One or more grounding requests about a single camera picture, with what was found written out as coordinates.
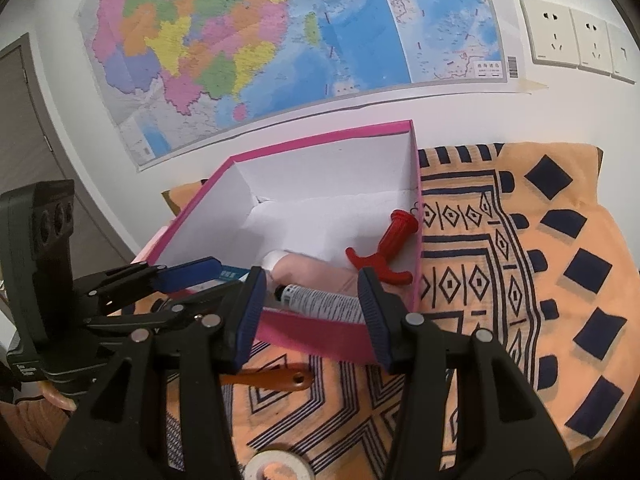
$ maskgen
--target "blue gripper pad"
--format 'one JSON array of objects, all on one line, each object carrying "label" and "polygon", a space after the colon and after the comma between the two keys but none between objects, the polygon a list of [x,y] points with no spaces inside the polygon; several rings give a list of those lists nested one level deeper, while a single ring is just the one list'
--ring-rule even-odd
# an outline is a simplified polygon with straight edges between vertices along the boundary
[{"label": "blue gripper pad", "polygon": [[242,365],[249,360],[266,292],[266,273],[261,267],[252,267],[238,297],[237,307],[242,308],[242,304],[244,304],[244,314],[236,329],[236,355],[234,359],[236,370],[242,368]]},{"label": "blue gripper pad", "polygon": [[414,347],[402,330],[402,300],[384,291],[372,267],[358,273],[358,299],[378,363],[390,374],[404,373]]},{"label": "blue gripper pad", "polygon": [[151,286],[159,292],[171,294],[199,283],[215,280],[220,276],[220,272],[222,272],[222,264],[217,259],[203,258],[158,270],[158,274],[151,280]]}]

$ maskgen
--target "orange tool handle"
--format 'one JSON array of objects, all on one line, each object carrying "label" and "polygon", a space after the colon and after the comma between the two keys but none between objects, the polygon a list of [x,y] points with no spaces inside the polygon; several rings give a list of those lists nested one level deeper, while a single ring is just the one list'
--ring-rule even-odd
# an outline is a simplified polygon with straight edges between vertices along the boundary
[{"label": "orange tool handle", "polygon": [[393,260],[405,242],[418,230],[418,221],[411,213],[396,209],[391,213],[391,225],[378,244],[378,254],[386,262]]},{"label": "orange tool handle", "polygon": [[306,390],[314,382],[311,370],[295,370],[294,368],[277,368],[262,372],[246,372],[238,375],[220,375],[220,384],[246,384],[276,392],[300,392]]}]

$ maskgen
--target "red handle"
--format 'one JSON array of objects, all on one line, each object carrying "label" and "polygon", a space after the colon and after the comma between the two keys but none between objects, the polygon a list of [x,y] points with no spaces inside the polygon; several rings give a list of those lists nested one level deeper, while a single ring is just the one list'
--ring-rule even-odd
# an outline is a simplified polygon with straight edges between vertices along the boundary
[{"label": "red handle", "polygon": [[418,230],[418,221],[411,213],[396,209],[391,213],[391,225],[378,244],[378,254],[387,262],[393,260],[410,235]]}]

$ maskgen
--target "door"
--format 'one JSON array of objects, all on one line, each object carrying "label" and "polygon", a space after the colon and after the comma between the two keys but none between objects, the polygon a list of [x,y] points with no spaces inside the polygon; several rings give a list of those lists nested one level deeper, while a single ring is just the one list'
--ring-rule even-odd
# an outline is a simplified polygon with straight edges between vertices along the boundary
[{"label": "door", "polygon": [[74,277],[126,264],[130,254],[117,250],[98,227],[86,200],[78,198],[79,180],[63,171],[54,156],[51,132],[47,139],[42,127],[46,111],[34,107],[34,89],[27,81],[23,63],[24,46],[11,47],[0,53],[0,193],[40,180],[72,178],[76,182],[74,233],[70,239]]}]

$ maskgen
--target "screw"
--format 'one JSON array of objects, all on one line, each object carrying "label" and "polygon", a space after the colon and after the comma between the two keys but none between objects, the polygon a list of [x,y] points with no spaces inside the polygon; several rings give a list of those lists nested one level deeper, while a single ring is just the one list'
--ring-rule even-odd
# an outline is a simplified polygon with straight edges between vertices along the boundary
[{"label": "screw", "polygon": [[412,326],[420,326],[424,323],[424,316],[419,312],[410,312],[404,316],[404,320]]},{"label": "screw", "polygon": [[494,339],[494,334],[485,328],[481,328],[476,332],[476,339],[483,343],[490,343]]},{"label": "screw", "polygon": [[146,328],[137,328],[131,332],[131,339],[136,343],[142,343],[149,337],[149,330]]},{"label": "screw", "polygon": [[206,328],[213,328],[222,322],[222,318],[218,314],[207,314],[202,318],[202,324]]}]

